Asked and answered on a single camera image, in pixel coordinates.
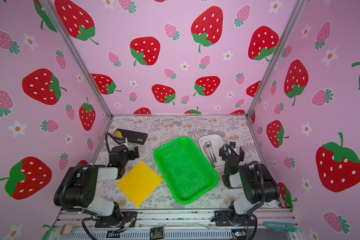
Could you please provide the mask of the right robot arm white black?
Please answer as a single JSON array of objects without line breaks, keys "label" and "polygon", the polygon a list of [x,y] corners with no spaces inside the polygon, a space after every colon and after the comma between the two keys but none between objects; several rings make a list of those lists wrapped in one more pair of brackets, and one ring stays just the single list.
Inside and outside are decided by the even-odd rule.
[{"label": "right robot arm white black", "polygon": [[239,226],[254,220],[254,211],[264,203],[278,200],[280,190],[266,166],[258,161],[240,165],[245,152],[242,148],[237,153],[230,145],[225,144],[219,149],[219,156],[225,162],[222,180],[228,189],[242,188],[244,193],[230,203],[222,214],[215,212],[211,222],[217,224],[229,222]]}]

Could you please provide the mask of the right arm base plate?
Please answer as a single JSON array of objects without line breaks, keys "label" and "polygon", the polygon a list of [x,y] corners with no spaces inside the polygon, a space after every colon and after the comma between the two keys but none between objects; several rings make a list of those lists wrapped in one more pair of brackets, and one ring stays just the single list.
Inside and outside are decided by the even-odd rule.
[{"label": "right arm base plate", "polygon": [[214,211],[211,222],[218,227],[254,227],[257,222],[255,215],[235,215],[232,216],[228,210]]}]

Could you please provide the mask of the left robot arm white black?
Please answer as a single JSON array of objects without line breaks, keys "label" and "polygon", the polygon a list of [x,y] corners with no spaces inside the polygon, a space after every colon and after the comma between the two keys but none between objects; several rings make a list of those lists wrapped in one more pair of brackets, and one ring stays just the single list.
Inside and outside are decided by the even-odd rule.
[{"label": "left robot arm white black", "polygon": [[138,147],[130,150],[128,144],[143,145],[147,134],[116,130],[106,133],[105,143],[109,156],[107,165],[81,165],[69,168],[59,185],[54,204],[66,212],[91,215],[98,227],[118,227],[127,221],[116,202],[109,201],[96,193],[97,183],[120,180],[126,172],[127,163],[140,157]]}]

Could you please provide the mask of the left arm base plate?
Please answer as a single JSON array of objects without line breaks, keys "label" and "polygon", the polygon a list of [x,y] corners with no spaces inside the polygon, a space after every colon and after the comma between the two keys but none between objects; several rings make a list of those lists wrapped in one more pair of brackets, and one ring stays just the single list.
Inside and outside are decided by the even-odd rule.
[{"label": "left arm base plate", "polygon": [[96,220],[95,228],[133,228],[137,220],[138,212],[121,212],[118,217],[99,217]]}]

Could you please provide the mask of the silver spoon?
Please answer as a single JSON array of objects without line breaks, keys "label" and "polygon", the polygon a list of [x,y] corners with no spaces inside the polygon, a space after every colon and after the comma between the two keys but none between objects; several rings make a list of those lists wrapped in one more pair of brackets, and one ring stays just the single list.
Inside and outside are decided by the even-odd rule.
[{"label": "silver spoon", "polygon": [[209,159],[210,159],[210,161],[211,161],[211,163],[213,164],[214,163],[214,159],[213,159],[213,157],[212,157],[212,154],[211,154],[211,152],[210,152],[210,143],[209,142],[205,142],[204,143],[204,147],[205,147],[205,151],[208,153],[208,156],[209,156]]}]

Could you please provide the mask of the yellow paper napkin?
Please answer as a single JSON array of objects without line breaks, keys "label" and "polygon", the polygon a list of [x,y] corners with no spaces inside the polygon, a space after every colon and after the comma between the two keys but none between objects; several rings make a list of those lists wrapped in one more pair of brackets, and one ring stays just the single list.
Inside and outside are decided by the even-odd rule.
[{"label": "yellow paper napkin", "polygon": [[139,162],[117,186],[136,207],[140,207],[162,181],[146,164]]}]

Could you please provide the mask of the silver fork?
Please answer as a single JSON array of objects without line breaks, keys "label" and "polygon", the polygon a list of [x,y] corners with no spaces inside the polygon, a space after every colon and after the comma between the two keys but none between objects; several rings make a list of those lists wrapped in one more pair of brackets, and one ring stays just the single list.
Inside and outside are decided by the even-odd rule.
[{"label": "silver fork", "polygon": [[212,156],[212,158],[213,158],[213,161],[214,161],[214,163],[217,163],[217,158],[216,158],[216,155],[215,155],[215,153],[214,153],[212,143],[211,143],[211,141],[208,141],[208,143],[209,143],[209,149],[210,149],[210,152],[211,152],[211,156]]}]

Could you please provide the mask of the green plastic basket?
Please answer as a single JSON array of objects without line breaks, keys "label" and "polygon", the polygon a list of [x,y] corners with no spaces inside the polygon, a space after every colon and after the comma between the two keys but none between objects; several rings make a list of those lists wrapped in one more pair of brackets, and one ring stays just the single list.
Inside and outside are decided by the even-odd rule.
[{"label": "green plastic basket", "polygon": [[218,173],[188,137],[157,148],[154,159],[179,204],[194,202],[218,184]]}]

